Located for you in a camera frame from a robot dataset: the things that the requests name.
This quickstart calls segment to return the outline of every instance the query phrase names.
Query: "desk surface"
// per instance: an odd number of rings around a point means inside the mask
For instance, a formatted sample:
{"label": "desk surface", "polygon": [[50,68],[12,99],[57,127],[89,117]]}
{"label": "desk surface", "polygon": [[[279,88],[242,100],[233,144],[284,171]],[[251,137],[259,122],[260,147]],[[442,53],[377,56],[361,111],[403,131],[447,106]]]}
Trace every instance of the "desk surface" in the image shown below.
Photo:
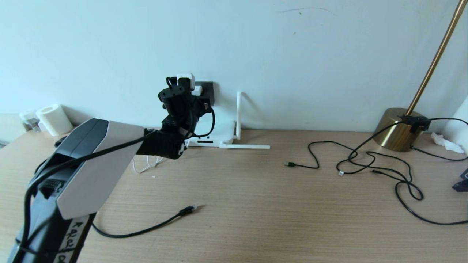
{"label": "desk surface", "polygon": [[[194,147],[179,160],[164,161],[143,174],[129,167],[95,219],[104,231],[134,232],[193,203],[201,208],[133,238],[109,239],[91,230],[79,262],[467,262],[466,225],[436,226],[415,218],[396,199],[396,181],[383,175],[364,171],[338,176],[335,164],[347,150],[315,146],[320,170],[283,165],[312,164],[307,151],[311,141],[357,146],[369,135],[243,131],[244,143],[270,144],[271,150]],[[0,261],[6,260],[22,225],[26,184],[53,152],[55,140],[29,132],[0,150]],[[427,135],[418,146],[460,157],[435,146]],[[467,218],[467,195],[451,189],[466,162],[391,152],[373,141],[364,149],[396,155],[412,165],[425,199],[414,201],[403,187],[401,193],[416,212],[446,222]],[[144,156],[135,160],[138,167],[146,162]],[[377,164],[404,171],[394,161]]]}

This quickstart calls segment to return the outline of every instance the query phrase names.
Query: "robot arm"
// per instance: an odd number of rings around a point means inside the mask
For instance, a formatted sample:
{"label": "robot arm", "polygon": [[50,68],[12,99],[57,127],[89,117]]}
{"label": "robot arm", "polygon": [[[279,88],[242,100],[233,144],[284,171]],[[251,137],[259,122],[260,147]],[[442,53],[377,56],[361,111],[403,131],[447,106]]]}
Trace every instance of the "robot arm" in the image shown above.
{"label": "robot arm", "polygon": [[[90,119],[74,129],[38,168],[28,189],[34,196],[28,210],[29,220],[25,220],[15,240],[8,262],[76,262],[97,211],[133,156],[144,154],[177,159],[183,154],[184,140],[193,135],[198,119],[212,112],[212,83],[202,82],[204,93],[194,96],[191,74],[166,81],[169,87],[158,97],[169,115],[162,121],[159,131]],[[138,143],[112,150],[143,136],[144,140]]]}

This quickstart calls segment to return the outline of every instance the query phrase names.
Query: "white plug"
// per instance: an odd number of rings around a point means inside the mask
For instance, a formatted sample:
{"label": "white plug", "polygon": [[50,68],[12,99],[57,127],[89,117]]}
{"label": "white plug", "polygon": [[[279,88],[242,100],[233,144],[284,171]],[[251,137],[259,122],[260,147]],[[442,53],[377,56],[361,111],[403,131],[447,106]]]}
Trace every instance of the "white plug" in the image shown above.
{"label": "white plug", "polygon": [[201,96],[203,93],[203,87],[202,86],[195,86],[195,88],[192,90],[192,95],[194,96]]}
{"label": "white plug", "polygon": [[193,90],[193,87],[195,86],[195,77],[193,76],[192,73],[178,73],[176,77],[177,77],[177,85],[179,85],[180,78],[190,79],[190,90]]}

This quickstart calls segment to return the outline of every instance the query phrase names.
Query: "toilet paper roll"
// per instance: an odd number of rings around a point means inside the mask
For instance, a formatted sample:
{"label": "toilet paper roll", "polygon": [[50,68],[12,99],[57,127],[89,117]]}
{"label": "toilet paper roll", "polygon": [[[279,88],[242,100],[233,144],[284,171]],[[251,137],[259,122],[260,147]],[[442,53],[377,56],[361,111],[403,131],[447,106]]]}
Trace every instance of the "toilet paper roll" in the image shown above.
{"label": "toilet paper roll", "polygon": [[60,104],[40,109],[36,111],[36,115],[52,136],[62,135],[73,128]]}
{"label": "toilet paper roll", "polygon": [[45,127],[43,122],[39,122],[38,126],[39,126],[39,129],[41,129],[41,131],[43,131],[43,132],[45,132],[47,130],[47,128]]}

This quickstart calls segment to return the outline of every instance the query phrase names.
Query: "white tissue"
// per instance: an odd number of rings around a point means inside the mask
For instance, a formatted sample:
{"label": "white tissue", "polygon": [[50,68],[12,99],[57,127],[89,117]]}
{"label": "white tissue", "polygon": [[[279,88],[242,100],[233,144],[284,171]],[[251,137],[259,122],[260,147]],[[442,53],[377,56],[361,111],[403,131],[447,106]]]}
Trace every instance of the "white tissue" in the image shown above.
{"label": "white tissue", "polygon": [[465,153],[463,149],[458,145],[449,140],[444,139],[444,135],[437,135],[435,132],[431,134],[431,138],[437,145],[444,146],[446,150],[453,151],[456,153]]}

